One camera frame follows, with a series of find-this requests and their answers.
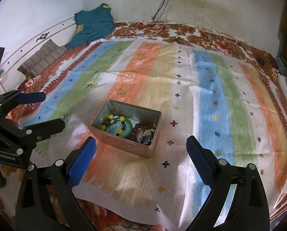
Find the green jade bangle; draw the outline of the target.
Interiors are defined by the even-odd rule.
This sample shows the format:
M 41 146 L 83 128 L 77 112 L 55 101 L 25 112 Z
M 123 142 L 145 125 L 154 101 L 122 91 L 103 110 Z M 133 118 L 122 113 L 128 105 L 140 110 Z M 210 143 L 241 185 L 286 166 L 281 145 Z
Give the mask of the green jade bangle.
M 116 116 L 110 121 L 110 133 L 121 138 L 129 138 L 132 133 L 132 123 L 124 116 Z

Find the striped brown pillow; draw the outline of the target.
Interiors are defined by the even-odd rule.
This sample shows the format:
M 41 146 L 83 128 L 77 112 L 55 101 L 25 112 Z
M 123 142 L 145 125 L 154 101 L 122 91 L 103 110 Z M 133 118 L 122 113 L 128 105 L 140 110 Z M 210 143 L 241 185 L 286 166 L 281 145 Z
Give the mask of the striped brown pillow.
M 23 62 L 17 70 L 24 74 L 26 78 L 37 77 L 64 55 L 66 51 L 65 46 L 57 46 L 52 40 L 48 40 L 35 54 Z

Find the silver pink metal tin box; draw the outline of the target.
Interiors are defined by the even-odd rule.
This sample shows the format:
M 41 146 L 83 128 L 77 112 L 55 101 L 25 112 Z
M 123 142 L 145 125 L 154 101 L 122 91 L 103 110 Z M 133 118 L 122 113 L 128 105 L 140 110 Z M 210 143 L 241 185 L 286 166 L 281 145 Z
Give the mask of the silver pink metal tin box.
M 160 131 L 162 113 L 108 100 L 92 121 L 92 132 L 102 143 L 150 158 Z

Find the teal garment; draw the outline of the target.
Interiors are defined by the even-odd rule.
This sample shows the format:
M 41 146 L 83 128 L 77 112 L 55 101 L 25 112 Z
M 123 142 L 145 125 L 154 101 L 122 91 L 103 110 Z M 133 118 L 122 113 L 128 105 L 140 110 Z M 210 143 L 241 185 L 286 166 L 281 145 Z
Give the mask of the teal garment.
M 93 10 L 81 10 L 74 14 L 74 21 L 77 28 L 74 36 L 66 45 L 67 50 L 104 38 L 115 31 L 111 7 L 105 3 Z

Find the small black object on bedsheet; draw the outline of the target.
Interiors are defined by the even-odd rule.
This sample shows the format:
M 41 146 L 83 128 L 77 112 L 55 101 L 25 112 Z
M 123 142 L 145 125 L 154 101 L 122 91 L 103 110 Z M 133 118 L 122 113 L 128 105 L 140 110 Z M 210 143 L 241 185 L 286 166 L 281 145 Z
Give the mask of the small black object on bedsheet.
M 265 61 L 261 57 L 256 57 L 256 61 L 261 65 L 264 66 Z

